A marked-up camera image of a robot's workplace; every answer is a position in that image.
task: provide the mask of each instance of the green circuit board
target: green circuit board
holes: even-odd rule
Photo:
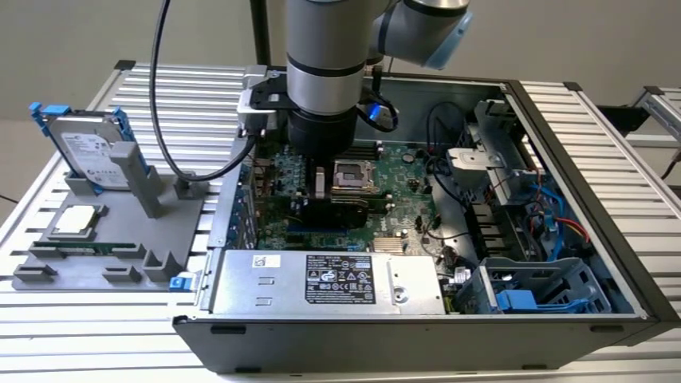
[[[427,223],[436,214],[432,196],[424,193],[423,160],[415,158],[408,163],[403,159],[406,154],[416,157],[416,151],[404,144],[384,145],[382,158],[371,161],[375,166],[374,179],[382,192],[394,195],[395,207],[386,214],[370,214],[366,227],[346,231],[307,229],[299,224],[299,219],[291,216],[291,196],[304,183],[304,160],[288,147],[283,147],[272,157],[274,171],[282,185],[274,195],[262,197],[256,204],[260,213],[259,249],[372,251],[376,238],[399,236],[407,255],[423,255],[424,247],[436,253],[440,244],[423,245],[423,234],[415,229],[418,216]]]

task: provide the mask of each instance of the red cable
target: red cable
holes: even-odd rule
[[[584,229],[583,225],[580,225],[577,222],[575,222],[573,220],[571,220],[568,218],[556,217],[556,221],[561,221],[564,223],[569,223],[571,225],[573,225],[584,233],[584,241],[587,241],[587,243],[589,243],[589,233]]]

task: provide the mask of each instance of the power supply label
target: power supply label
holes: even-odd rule
[[[308,255],[306,300],[315,305],[376,304],[372,257]]]

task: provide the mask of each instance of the white sticker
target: white sticker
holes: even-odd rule
[[[71,254],[95,254],[95,249],[90,247],[60,247],[60,251]]]
[[[254,268],[282,267],[282,255],[254,255]]]
[[[86,177],[103,188],[127,188],[120,166],[108,158],[111,147],[96,134],[62,133],[68,150]]]

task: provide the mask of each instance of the motherboard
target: motherboard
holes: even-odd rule
[[[338,192],[362,189],[366,200],[388,205],[386,211],[370,213],[364,227],[306,227],[292,216],[292,198],[303,191],[306,173],[304,158],[287,145],[256,172],[263,175],[258,180],[262,191],[256,199],[259,249],[440,253],[439,241],[424,236],[423,229],[418,230],[436,216],[436,207],[423,153],[415,145],[383,144],[378,159],[336,163]]]

